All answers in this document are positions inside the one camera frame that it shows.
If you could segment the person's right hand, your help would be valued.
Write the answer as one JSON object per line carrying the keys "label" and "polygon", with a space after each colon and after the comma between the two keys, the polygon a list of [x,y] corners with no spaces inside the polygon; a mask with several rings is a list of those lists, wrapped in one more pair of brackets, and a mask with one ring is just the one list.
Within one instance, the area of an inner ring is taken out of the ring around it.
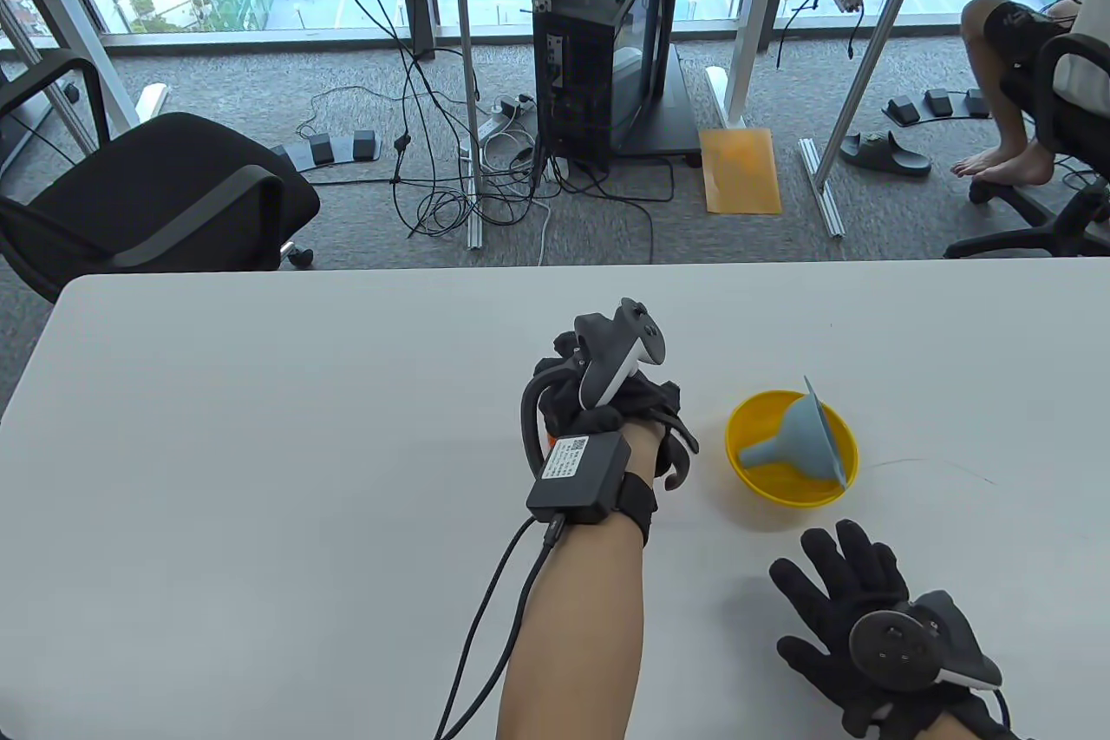
{"label": "person's right hand", "polygon": [[785,636],[776,650],[840,709],[849,737],[1011,739],[1002,673],[950,594],[914,599],[896,554],[855,521],[813,528],[800,545],[821,584],[777,559],[773,584],[815,641]]}

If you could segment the person's left hand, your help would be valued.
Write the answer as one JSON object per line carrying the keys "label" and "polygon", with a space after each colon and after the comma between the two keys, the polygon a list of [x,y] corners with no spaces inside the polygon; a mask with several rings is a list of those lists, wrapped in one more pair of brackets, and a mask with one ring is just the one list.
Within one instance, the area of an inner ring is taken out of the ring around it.
{"label": "person's left hand", "polygon": [[620,430],[627,422],[653,422],[663,430],[655,476],[672,491],[689,477],[699,442],[682,420],[682,388],[656,383],[643,364],[662,366],[666,343],[647,307],[623,298],[607,317],[584,313],[571,331],[552,341],[555,357],[539,359],[519,406],[522,440],[533,475],[539,475],[545,452],[538,422],[547,437],[594,435]]}

